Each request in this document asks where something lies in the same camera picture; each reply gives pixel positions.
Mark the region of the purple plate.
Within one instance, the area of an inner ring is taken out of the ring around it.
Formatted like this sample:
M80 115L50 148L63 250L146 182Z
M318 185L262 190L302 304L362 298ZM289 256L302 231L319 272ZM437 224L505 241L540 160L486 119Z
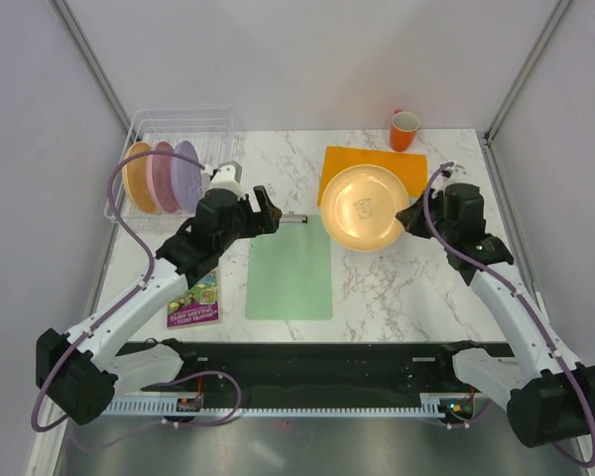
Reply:
M178 207L189 215L194 215L202 198L201 168L183 159L171 161L171 183Z

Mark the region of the cream yellow plate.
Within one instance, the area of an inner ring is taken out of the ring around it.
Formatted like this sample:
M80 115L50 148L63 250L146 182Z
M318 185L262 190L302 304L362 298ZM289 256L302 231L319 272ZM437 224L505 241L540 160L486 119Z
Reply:
M396 175L375 165L358 165L337 174L324 189L320 215L324 229L342 247L357 252L392 245L404 227L397 213L410 196Z

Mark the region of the pink plate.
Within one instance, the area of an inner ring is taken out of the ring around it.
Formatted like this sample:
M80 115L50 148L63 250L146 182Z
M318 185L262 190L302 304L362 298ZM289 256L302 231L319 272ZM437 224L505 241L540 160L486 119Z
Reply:
M151 199L158 209L164 213L175 213L179 210L172 180L170 153L174 148L168 142L159 142L147 159L147 185Z

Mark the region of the orange yellow plate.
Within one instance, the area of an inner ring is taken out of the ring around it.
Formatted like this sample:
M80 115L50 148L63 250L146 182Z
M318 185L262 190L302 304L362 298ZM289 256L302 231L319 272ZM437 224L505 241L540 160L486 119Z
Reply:
M147 183L147 156L142 156L122 169L122 181L133 205L144 213L156 213L159 208L151 198Z

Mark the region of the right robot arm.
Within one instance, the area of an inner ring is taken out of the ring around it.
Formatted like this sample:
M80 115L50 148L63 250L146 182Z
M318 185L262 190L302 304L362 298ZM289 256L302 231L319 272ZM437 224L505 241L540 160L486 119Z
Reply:
M514 354L503 360L473 342L449 344L434 365L436 383L481 391L506 412L526 447L583 435L595 440L595 365L580 362L525 291L509 249L486 230L479 187L429 189L397 218L410 234L444 247L448 264L491 312Z

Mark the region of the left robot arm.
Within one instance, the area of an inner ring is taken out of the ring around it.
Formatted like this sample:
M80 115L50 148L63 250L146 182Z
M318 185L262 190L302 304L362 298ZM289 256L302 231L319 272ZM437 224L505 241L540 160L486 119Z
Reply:
M168 344L121 355L121 348L160 309L214 270L239 239L277 232L282 212L266 189L254 188L259 208L248 195L212 188L187 219L157 250L149 252L144 276L124 296L70 330L50 328L36 342L36 384L65 417L84 425L98 418L116 396L162 384L186 390L197 366Z

